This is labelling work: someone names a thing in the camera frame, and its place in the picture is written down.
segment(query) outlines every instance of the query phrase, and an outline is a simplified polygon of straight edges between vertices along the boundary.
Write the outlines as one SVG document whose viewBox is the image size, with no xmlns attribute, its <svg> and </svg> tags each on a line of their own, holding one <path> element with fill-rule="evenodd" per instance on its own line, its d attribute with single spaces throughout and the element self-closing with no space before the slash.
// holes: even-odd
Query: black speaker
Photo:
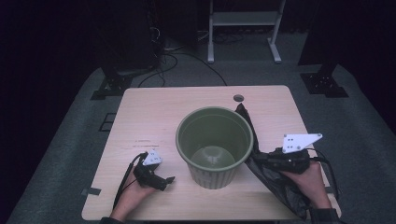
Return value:
<svg viewBox="0 0 396 224">
<path fill-rule="evenodd" d="M 158 65 L 149 0 L 88 0 L 88 6 L 97 59 L 104 70 L 150 69 Z"/>
</svg>

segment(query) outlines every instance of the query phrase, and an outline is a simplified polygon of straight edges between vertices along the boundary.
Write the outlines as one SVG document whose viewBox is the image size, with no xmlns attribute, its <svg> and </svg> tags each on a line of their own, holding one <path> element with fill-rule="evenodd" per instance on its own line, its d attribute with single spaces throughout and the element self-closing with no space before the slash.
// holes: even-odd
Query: hand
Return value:
<svg viewBox="0 0 396 224">
<path fill-rule="evenodd" d="M 296 183 L 301 193 L 311 200 L 314 208 L 332 208 L 332 204 L 324 188 L 319 162 L 311 161 L 309 168 L 300 175 L 290 172 L 281 173 Z"/>
<path fill-rule="evenodd" d="M 121 222 L 125 222 L 128 214 L 130 214 L 147 196 L 156 191 L 154 188 L 141 187 L 139 185 L 134 176 L 134 168 L 131 170 L 131 173 L 129 173 L 124 187 L 126 189 L 123 190 L 116 207 L 110 215 L 110 217 Z"/>
</svg>

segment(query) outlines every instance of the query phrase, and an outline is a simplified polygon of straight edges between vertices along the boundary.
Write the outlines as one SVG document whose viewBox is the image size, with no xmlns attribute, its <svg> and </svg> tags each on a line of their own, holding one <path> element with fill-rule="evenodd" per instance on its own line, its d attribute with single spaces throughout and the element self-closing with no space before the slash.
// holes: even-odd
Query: human arm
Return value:
<svg viewBox="0 0 396 224">
<path fill-rule="evenodd" d="M 125 181 L 124 190 L 110 214 L 110 217 L 103 217 L 101 224 L 121 224 L 125 222 L 128 215 L 156 189 L 142 187 L 136 181 L 134 170 L 132 170 Z"/>
<path fill-rule="evenodd" d="M 338 216 L 323 183 L 320 163 L 311 161 L 309 168 L 302 174 L 281 172 L 290 178 L 312 204 L 310 215 L 312 223 L 338 223 Z"/>
</svg>

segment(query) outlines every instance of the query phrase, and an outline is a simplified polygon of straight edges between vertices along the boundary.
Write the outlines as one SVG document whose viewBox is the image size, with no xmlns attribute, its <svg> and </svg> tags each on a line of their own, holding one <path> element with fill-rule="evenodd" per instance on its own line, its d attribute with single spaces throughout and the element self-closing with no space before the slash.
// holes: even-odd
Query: wire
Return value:
<svg viewBox="0 0 396 224">
<path fill-rule="evenodd" d="M 236 42 L 242 41 L 244 40 L 244 36 L 243 35 L 239 35 L 239 37 L 235 36 L 235 35 L 224 35 L 224 34 L 218 34 L 215 36 L 213 42 L 215 44 L 221 44 L 221 45 L 231 45 L 234 44 Z"/>
<path fill-rule="evenodd" d="M 338 200 L 338 198 L 339 198 L 338 185 L 337 185 L 337 181 L 335 179 L 334 170 L 332 169 L 332 165 L 330 164 L 329 160 L 327 160 L 326 157 L 324 156 L 324 154 L 322 152 L 320 152 L 319 150 L 314 149 L 314 148 L 307 148 L 307 149 L 316 151 L 321 156 L 321 157 L 312 158 L 311 160 L 320 161 L 320 162 L 326 163 L 327 167 L 329 168 L 330 176 L 332 178 L 332 184 L 333 184 L 333 190 L 334 190 L 334 198 L 336 200 Z"/>
<path fill-rule="evenodd" d="M 136 180 L 137 180 L 137 178 L 136 178 L 134 181 L 132 181 L 131 183 L 129 183 L 127 186 L 125 186 L 125 187 L 122 189 L 121 192 L 124 192 L 124 191 L 125 191 L 129 186 L 131 186 Z"/>
<path fill-rule="evenodd" d="M 146 80 L 148 80 L 149 78 L 154 77 L 154 76 L 156 76 L 156 75 L 160 75 L 160 73 L 163 74 L 163 73 L 165 73 L 165 72 L 167 72 L 167 71 L 169 71 L 169 70 L 171 70 L 171 69 L 173 69 L 173 68 L 176 67 L 176 65 L 177 65 L 177 57 L 175 57 L 175 56 L 173 56 L 173 55 L 171 55 L 171 54 L 164 54 L 163 56 L 164 56 L 164 57 L 165 57 L 165 56 L 169 56 L 169 57 L 174 58 L 175 61 L 176 61 L 175 64 L 173 64 L 170 68 L 165 69 L 165 70 L 162 70 L 161 67 L 160 67 L 161 72 L 157 72 L 157 73 L 154 73 L 154 74 L 152 74 L 152 75 L 146 77 L 145 79 L 143 79 L 143 80 L 139 83 L 139 85 L 137 86 L 137 88 L 140 88 L 140 87 L 142 86 L 142 84 L 143 84 Z M 165 80 L 164 80 L 163 76 L 161 77 L 161 75 L 160 75 L 160 78 L 163 80 L 162 86 L 164 87 Z"/>
<path fill-rule="evenodd" d="M 155 36 L 155 37 L 151 34 L 151 42 L 153 42 L 155 44 L 158 44 L 158 45 L 161 45 L 161 43 L 159 42 L 160 37 L 161 37 L 160 30 L 157 27 L 153 27 L 153 26 L 150 27 L 149 29 L 150 29 L 150 31 L 154 30 L 154 31 L 157 32 L 157 36 Z"/>
<path fill-rule="evenodd" d="M 175 47 L 175 48 L 172 48 L 172 49 L 164 49 L 164 50 L 171 52 L 171 51 L 175 51 L 175 50 L 178 50 L 178 49 L 183 49 L 184 47 L 185 46 L 178 46 L 178 47 Z"/>
<path fill-rule="evenodd" d="M 210 70 L 212 70 L 214 73 L 216 73 L 221 78 L 222 82 L 224 83 L 224 86 L 228 86 L 227 82 L 224 80 L 224 78 L 221 76 L 221 74 L 218 71 L 213 69 L 209 64 L 207 64 L 206 62 L 204 62 L 202 59 L 198 58 L 197 56 L 189 54 L 189 53 L 173 53 L 173 54 L 184 54 L 184 55 L 188 55 L 192 58 L 195 58 L 196 60 L 200 61 L 201 63 L 206 65 L 208 68 L 210 68 Z"/>
<path fill-rule="evenodd" d="M 128 188 L 128 186 L 132 185 L 132 184 L 137 180 L 137 178 L 140 177 L 140 176 L 137 177 L 136 180 L 132 181 L 132 183 L 129 183 L 129 184 L 127 185 L 127 187 L 124 187 L 125 182 L 126 182 L 126 180 L 128 179 L 129 174 L 131 173 L 132 169 L 134 168 L 134 162 L 135 162 L 137 159 L 139 159 L 139 160 L 141 161 L 141 160 L 142 160 L 142 156 L 144 156 L 144 155 L 145 155 L 145 153 L 140 153 L 140 154 L 137 155 L 137 156 L 132 160 L 132 162 L 129 164 L 128 169 L 126 170 L 125 175 L 124 175 L 124 177 L 122 178 L 122 181 L 121 181 L 121 183 L 120 183 L 119 189 L 117 190 L 116 198 L 114 199 L 114 203 L 113 203 L 113 209 L 116 207 L 117 203 L 119 202 L 120 196 L 121 196 L 121 194 L 123 193 L 123 191 L 124 191 L 126 188 Z"/>
<path fill-rule="evenodd" d="M 198 41 L 201 41 L 209 36 L 208 31 L 198 31 Z"/>
</svg>

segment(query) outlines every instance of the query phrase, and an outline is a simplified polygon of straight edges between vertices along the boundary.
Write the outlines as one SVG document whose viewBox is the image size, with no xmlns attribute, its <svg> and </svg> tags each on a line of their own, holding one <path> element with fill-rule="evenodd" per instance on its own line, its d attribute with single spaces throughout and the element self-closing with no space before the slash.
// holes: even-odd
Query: table leg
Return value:
<svg viewBox="0 0 396 224">
<path fill-rule="evenodd" d="M 280 22 L 282 21 L 283 9 L 285 8 L 285 4 L 286 4 L 286 0 L 282 0 L 280 2 L 279 11 L 277 12 L 277 15 L 276 15 L 276 21 L 275 21 L 273 34 L 271 37 L 269 37 L 267 39 L 268 44 L 270 46 L 270 50 L 274 56 L 275 63 L 282 63 L 282 60 L 280 59 L 279 52 L 277 51 L 277 48 L 275 45 L 275 41 L 276 41 L 277 32 L 279 31 Z"/>
<path fill-rule="evenodd" d="M 215 61 L 213 50 L 213 0 L 210 0 L 209 10 L 209 41 L 207 44 L 207 62 L 213 63 Z"/>
</svg>

